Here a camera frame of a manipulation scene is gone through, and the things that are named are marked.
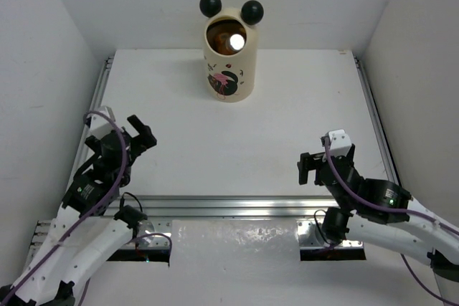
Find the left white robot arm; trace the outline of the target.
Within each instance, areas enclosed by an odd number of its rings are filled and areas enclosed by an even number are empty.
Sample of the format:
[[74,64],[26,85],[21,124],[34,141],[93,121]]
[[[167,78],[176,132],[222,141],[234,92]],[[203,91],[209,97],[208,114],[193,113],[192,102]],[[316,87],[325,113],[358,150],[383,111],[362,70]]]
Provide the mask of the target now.
[[136,115],[130,135],[100,111],[86,115],[85,139],[93,152],[75,172],[45,240],[22,275],[1,287],[2,305],[73,305],[94,272],[124,244],[137,239],[147,215],[122,205],[112,219],[104,213],[131,181],[135,160],[156,146],[149,126]]

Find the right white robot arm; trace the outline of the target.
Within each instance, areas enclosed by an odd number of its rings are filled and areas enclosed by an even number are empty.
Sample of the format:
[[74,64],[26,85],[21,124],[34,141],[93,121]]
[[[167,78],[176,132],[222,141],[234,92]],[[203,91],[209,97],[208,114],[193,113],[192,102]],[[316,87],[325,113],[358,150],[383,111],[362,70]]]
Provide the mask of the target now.
[[408,272],[424,291],[446,305],[454,301],[433,292],[416,275],[408,259],[429,267],[450,282],[458,281],[458,228],[424,207],[394,182],[365,178],[354,165],[355,146],[347,135],[323,137],[324,150],[302,153],[298,182],[325,187],[336,206],[329,208],[320,233],[330,248],[360,241],[398,253]]

